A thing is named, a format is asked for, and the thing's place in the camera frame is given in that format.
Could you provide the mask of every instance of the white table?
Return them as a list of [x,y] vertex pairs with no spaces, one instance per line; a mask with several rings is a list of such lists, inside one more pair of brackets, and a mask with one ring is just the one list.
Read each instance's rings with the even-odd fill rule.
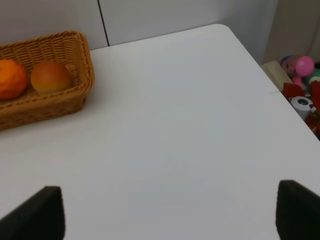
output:
[[277,240],[278,183],[320,193],[320,144],[232,32],[91,52],[77,114],[0,133],[0,216],[61,186],[67,240]]

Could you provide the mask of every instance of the fake fruit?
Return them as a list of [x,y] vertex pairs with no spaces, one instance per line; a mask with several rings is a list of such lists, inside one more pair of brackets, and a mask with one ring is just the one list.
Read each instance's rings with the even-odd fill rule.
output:
[[10,100],[19,97],[28,86],[26,69],[19,63],[0,60],[0,99]]
[[31,72],[31,84],[40,94],[61,92],[72,87],[68,69],[57,61],[43,61]]

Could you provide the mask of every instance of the pink ball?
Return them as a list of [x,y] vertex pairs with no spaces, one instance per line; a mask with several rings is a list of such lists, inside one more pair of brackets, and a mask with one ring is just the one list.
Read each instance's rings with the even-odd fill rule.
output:
[[315,63],[309,56],[300,57],[295,64],[295,72],[300,77],[306,77],[312,74],[315,69]]

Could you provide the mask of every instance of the orange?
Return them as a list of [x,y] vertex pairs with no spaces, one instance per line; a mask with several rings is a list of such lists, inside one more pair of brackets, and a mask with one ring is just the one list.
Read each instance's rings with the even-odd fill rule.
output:
[[0,99],[14,99],[20,96],[27,86],[27,71],[21,64],[9,59],[0,60]]

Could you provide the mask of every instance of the wicker basket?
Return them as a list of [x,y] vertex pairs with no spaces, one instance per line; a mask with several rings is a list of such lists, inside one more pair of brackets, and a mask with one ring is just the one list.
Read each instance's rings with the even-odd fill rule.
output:
[[44,60],[56,60],[70,71],[73,87],[57,93],[38,95],[29,87],[14,100],[0,100],[0,130],[48,120],[79,111],[92,88],[95,76],[86,37],[77,31],[0,45],[0,59],[22,64],[28,74]]

